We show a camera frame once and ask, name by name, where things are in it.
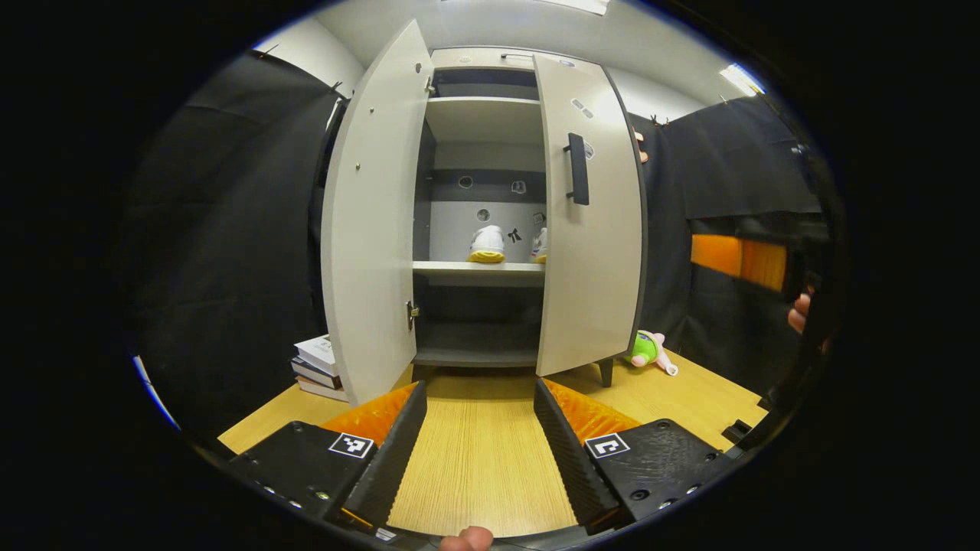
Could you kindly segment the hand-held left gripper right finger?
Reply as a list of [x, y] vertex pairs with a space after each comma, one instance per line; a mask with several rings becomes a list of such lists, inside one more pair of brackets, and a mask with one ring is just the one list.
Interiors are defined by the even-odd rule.
[[547, 379], [534, 412], [586, 533], [651, 522], [714, 484], [735, 457], [672, 419], [640, 423]]

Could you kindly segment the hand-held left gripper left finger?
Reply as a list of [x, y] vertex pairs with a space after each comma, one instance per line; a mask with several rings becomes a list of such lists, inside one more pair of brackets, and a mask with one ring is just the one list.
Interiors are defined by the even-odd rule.
[[285, 423], [228, 467], [288, 508], [350, 529], [381, 529], [402, 484], [427, 414], [416, 381], [312, 425]]

